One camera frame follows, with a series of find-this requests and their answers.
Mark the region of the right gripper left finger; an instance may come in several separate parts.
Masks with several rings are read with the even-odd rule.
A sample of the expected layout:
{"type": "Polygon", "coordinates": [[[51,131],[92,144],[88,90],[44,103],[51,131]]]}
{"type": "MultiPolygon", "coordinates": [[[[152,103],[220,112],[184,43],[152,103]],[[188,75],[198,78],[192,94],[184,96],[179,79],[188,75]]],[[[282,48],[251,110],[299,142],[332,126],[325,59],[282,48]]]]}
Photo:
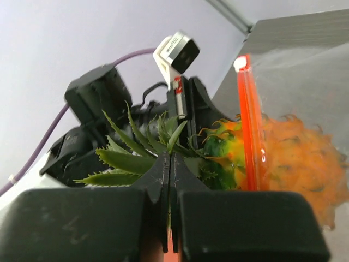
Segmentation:
{"type": "Polygon", "coordinates": [[[170,156],[129,187],[32,188],[9,204],[1,261],[163,261],[170,156]]]}

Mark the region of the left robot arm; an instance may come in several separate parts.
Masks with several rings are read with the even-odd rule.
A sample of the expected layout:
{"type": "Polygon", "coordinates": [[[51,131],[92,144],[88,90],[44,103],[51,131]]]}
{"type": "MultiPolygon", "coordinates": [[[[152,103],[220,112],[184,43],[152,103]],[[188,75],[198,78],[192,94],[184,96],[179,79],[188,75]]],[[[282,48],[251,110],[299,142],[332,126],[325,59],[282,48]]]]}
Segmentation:
{"type": "Polygon", "coordinates": [[[176,112],[175,95],[173,92],[167,92],[166,95],[164,103],[151,100],[148,105],[134,105],[119,71],[111,63],[94,68],[73,80],[64,98],[80,125],[69,130],[52,145],[39,174],[49,175],[68,187],[78,187],[76,180],[106,170],[107,165],[99,160],[96,149],[105,147],[110,141],[121,149],[126,149],[126,144],[112,129],[105,113],[136,144],[139,145],[141,140],[132,130],[129,116],[142,135],[150,131],[152,138],[157,139],[158,117],[165,114],[165,119],[169,119],[176,112]]]}

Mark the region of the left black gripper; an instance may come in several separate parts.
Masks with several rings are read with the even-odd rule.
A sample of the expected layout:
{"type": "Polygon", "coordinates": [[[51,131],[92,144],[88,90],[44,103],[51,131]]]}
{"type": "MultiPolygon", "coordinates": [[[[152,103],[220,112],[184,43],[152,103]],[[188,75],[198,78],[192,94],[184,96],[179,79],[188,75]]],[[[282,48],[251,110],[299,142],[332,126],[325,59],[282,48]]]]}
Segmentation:
{"type": "Polygon", "coordinates": [[[198,77],[176,76],[167,92],[167,101],[163,104],[151,101],[147,107],[147,130],[159,142],[169,141],[176,128],[186,122],[176,146],[180,151],[189,151],[190,147],[200,150],[206,135],[199,132],[216,127],[214,122],[218,120],[233,118],[215,106],[198,77]]]}

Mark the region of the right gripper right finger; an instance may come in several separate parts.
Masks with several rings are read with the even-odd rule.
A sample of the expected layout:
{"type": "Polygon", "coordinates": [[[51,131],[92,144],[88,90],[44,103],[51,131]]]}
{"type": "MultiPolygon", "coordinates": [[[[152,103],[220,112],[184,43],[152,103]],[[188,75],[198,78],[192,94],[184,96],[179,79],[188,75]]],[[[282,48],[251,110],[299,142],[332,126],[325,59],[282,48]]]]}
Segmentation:
{"type": "Polygon", "coordinates": [[[329,261],[309,202],[294,192],[211,190],[174,153],[172,247],[180,261],[329,261]]]}

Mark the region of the clear zip top bag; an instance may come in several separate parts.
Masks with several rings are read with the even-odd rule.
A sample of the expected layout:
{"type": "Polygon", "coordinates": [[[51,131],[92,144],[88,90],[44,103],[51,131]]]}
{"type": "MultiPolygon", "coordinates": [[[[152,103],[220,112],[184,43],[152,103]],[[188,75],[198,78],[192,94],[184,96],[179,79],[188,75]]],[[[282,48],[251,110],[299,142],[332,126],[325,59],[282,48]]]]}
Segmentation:
{"type": "Polygon", "coordinates": [[[333,230],[348,204],[348,45],[243,54],[233,66],[244,188],[298,193],[333,230]]]}

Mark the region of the fake pineapple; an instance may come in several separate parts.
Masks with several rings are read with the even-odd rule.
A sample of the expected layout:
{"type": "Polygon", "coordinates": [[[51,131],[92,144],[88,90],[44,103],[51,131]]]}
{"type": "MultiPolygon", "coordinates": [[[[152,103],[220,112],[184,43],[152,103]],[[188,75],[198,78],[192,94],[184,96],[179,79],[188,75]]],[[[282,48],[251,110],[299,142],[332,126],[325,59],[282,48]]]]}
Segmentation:
{"type": "MultiPolygon", "coordinates": [[[[213,190],[247,190],[250,172],[245,153],[243,122],[220,119],[215,128],[202,128],[202,148],[194,148],[193,137],[186,145],[179,143],[186,123],[177,118],[155,117],[157,135],[142,133],[132,117],[128,118],[136,140],[110,122],[121,137],[123,146],[107,138],[106,146],[96,149],[98,159],[106,164],[75,183],[85,186],[129,186],[148,171],[163,152],[181,153],[189,169],[213,190]]],[[[335,227],[335,212],[348,202],[348,162],[321,128],[309,128],[296,115],[275,120],[262,115],[262,174],[254,177],[260,190],[290,191],[301,194],[311,205],[322,227],[335,227]]]]}

